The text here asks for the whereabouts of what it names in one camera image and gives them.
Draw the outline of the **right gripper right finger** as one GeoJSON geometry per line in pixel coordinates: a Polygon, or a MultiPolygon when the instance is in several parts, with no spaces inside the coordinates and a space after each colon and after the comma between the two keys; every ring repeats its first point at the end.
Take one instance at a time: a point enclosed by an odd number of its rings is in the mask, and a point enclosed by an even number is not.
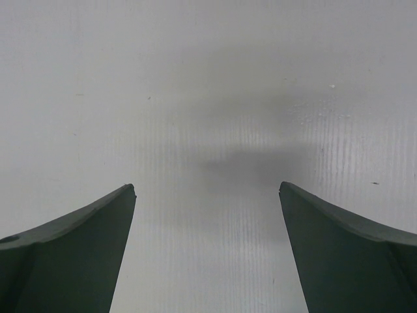
{"type": "Polygon", "coordinates": [[[280,201],[309,312],[416,311],[416,234],[288,182],[280,201]]]}

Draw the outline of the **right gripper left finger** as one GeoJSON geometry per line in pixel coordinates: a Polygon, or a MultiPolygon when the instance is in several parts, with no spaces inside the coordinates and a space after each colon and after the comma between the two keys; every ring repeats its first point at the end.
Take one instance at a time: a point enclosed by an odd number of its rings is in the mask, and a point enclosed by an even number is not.
{"type": "Polygon", "coordinates": [[[136,194],[124,185],[1,239],[2,312],[109,312],[136,194]]]}

